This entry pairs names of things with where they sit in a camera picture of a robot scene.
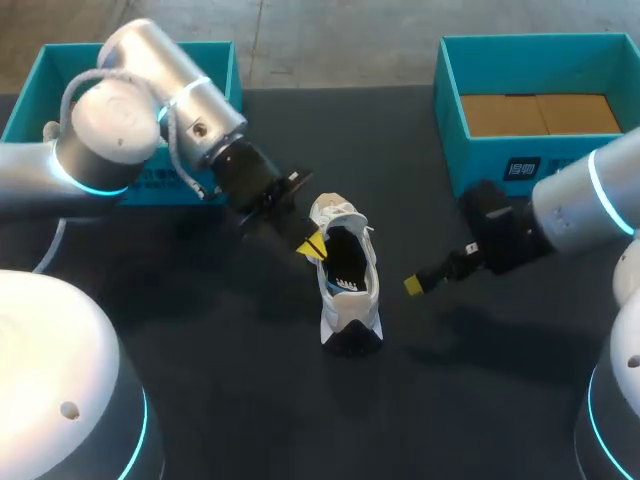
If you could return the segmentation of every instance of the screw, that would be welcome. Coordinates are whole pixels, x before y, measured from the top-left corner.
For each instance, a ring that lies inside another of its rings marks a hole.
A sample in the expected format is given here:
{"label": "screw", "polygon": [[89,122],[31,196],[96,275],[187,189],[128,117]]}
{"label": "screw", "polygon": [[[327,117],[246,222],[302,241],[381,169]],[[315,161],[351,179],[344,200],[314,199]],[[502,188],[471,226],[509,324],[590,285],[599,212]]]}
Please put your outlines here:
{"label": "screw", "polygon": [[198,137],[204,137],[207,134],[207,126],[204,123],[198,122],[193,126],[193,133]]}

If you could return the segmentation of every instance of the shoe insole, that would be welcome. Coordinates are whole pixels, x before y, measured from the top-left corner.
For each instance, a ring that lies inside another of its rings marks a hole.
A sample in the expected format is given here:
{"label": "shoe insole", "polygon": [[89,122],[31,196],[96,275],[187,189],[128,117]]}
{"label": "shoe insole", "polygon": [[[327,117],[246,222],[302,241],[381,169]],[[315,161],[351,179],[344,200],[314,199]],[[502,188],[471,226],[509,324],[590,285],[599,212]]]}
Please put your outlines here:
{"label": "shoe insole", "polygon": [[330,286],[345,292],[366,291],[367,257],[358,237],[345,227],[331,227],[327,235],[327,258],[322,263]]}

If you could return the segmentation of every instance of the white sneaker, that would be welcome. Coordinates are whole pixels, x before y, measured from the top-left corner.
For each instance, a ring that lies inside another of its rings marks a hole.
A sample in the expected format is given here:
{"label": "white sneaker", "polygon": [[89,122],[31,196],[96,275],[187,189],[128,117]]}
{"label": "white sneaker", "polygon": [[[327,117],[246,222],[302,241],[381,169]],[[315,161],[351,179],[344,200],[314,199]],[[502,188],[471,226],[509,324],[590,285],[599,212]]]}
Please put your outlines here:
{"label": "white sneaker", "polygon": [[320,341],[336,353],[368,353],[382,344],[376,254],[367,217],[336,193],[320,195],[311,219],[324,237],[327,258],[317,266],[322,295]]}

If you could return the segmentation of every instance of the gray floor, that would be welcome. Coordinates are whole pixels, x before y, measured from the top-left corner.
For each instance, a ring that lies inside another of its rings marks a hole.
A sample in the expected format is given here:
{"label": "gray floor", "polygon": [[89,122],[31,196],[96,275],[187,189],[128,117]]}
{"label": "gray floor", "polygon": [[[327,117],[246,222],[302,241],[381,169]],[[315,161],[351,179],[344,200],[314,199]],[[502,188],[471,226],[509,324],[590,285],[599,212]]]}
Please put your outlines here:
{"label": "gray floor", "polygon": [[0,92],[44,43],[103,41],[137,17],[176,40],[233,40],[247,87],[429,83],[442,35],[626,31],[635,0],[0,0]]}

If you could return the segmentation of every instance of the teal bin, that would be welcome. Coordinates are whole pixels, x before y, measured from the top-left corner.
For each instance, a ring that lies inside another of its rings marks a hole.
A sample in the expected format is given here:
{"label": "teal bin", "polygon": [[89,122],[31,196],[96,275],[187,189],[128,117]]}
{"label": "teal bin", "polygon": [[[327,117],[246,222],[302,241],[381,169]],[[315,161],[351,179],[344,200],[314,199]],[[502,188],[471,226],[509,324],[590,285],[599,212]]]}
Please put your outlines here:
{"label": "teal bin", "polygon": [[[242,107],[242,85],[231,42],[179,44],[237,110]],[[59,121],[60,99],[67,84],[79,73],[96,68],[102,44],[45,45],[40,50],[2,135],[3,142],[41,142],[42,127]],[[190,172],[207,189],[215,187],[210,172]],[[171,167],[169,151],[159,146],[120,205],[202,204]]]}
{"label": "teal bin", "polygon": [[528,195],[538,180],[620,136],[471,136],[460,96],[497,94],[602,94],[625,133],[640,125],[640,54],[622,33],[443,37],[434,108],[456,197],[481,179]]}

